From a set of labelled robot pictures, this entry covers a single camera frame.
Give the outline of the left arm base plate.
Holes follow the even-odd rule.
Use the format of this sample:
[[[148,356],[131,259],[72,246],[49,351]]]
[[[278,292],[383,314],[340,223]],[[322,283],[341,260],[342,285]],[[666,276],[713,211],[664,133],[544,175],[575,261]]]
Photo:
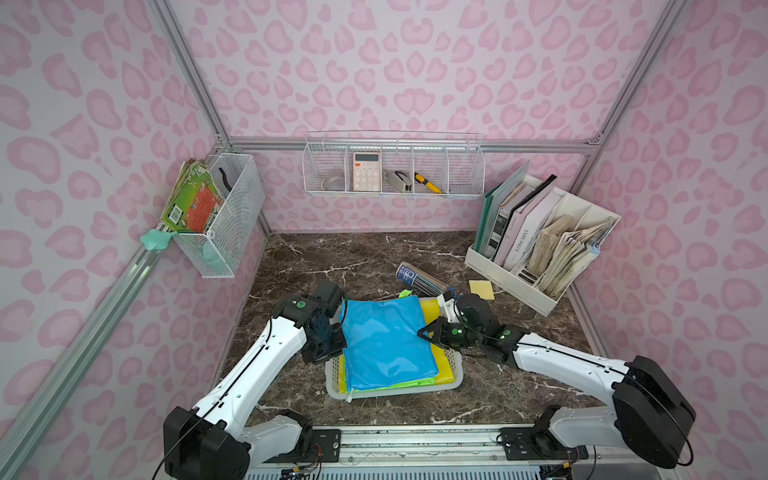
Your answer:
[[[306,427],[299,435],[295,448],[274,456],[267,463],[313,462],[320,456],[321,463],[337,463],[340,457],[342,431],[333,428]]]

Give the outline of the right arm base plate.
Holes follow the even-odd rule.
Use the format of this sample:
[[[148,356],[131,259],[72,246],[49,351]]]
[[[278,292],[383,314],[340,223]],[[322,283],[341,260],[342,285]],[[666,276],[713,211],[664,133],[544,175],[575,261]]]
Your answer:
[[[508,461],[567,461],[590,458],[585,446],[565,447],[548,431],[533,426],[502,428],[495,439]]]

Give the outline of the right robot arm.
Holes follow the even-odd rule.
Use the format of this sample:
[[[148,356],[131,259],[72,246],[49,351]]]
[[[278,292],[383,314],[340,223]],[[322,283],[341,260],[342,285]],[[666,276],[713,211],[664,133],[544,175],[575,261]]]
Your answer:
[[[438,303],[439,316],[419,329],[419,338],[444,350],[480,349],[498,365],[549,377],[600,401],[580,409],[547,406],[523,438],[537,457],[613,447],[663,469],[692,464],[695,409],[654,360],[595,356],[503,325],[476,294],[445,293]]]

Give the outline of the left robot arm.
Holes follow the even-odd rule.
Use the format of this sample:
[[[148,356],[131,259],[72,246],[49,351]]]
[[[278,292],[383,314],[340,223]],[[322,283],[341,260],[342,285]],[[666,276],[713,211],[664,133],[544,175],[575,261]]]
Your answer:
[[[193,407],[168,414],[155,472],[172,479],[242,479],[250,468],[275,459],[296,463],[297,476],[320,468],[323,448],[307,417],[284,409],[259,425],[248,421],[292,357],[322,364],[343,353],[346,306],[345,293],[333,282],[307,296],[285,297],[232,370]]]

